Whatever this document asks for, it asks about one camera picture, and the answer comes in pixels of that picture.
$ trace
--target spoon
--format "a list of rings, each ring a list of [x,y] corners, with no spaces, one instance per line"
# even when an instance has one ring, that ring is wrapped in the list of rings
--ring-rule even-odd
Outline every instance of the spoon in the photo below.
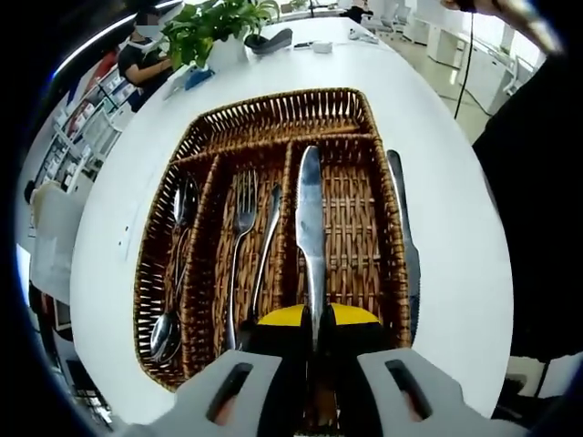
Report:
[[[199,191],[196,182],[191,177],[185,177],[179,182],[179,187],[174,196],[173,217],[175,227],[181,227],[190,223],[196,215],[199,205]],[[179,240],[178,254],[180,254],[181,239]],[[184,277],[184,271],[179,275],[180,265],[177,261],[174,273],[174,286],[179,297],[179,289]],[[168,349],[172,346],[172,339],[179,335],[179,320],[175,310],[164,312],[154,323],[154,328],[149,339],[150,354],[154,361],[163,362],[170,360],[178,351],[180,341],[174,345],[174,351],[168,355]]]

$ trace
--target cutlery tray compartment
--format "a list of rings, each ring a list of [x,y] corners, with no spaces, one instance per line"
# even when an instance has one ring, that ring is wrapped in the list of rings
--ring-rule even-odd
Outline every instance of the cutlery tray compartment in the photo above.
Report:
[[[301,90],[203,114],[179,142],[150,207],[134,286],[138,362],[155,382],[175,391],[220,354],[234,242],[233,178],[242,170],[257,172],[258,209],[239,251],[235,326],[247,316],[276,182],[282,187],[281,214],[261,281],[260,316],[304,301],[295,196],[302,152],[309,145],[321,155],[329,301],[368,309],[384,323],[395,348],[410,346],[398,207],[371,110],[356,90]],[[172,361],[157,363],[149,338],[171,303],[167,295],[179,255],[173,200],[185,175],[197,182],[199,207],[180,254],[186,260],[178,312],[182,345]]]

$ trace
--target table knife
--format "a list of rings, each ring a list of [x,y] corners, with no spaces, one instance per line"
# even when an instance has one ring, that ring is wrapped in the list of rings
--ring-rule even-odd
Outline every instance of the table knife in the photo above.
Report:
[[[298,176],[295,238],[306,259],[314,352],[318,350],[320,321],[326,300],[323,222],[320,153],[317,147],[309,146],[303,152]]]
[[[399,205],[399,219],[403,230],[404,260],[407,268],[409,304],[411,306],[411,336],[415,339],[417,325],[419,323],[419,300],[421,297],[421,268],[419,266],[419,251],[413,243],[411,227],[409,224],[409,212],[407,210],[407,197],[404,193],[403,165],[401,157],[394,150],[387,150],[386,157],[389,160]]]

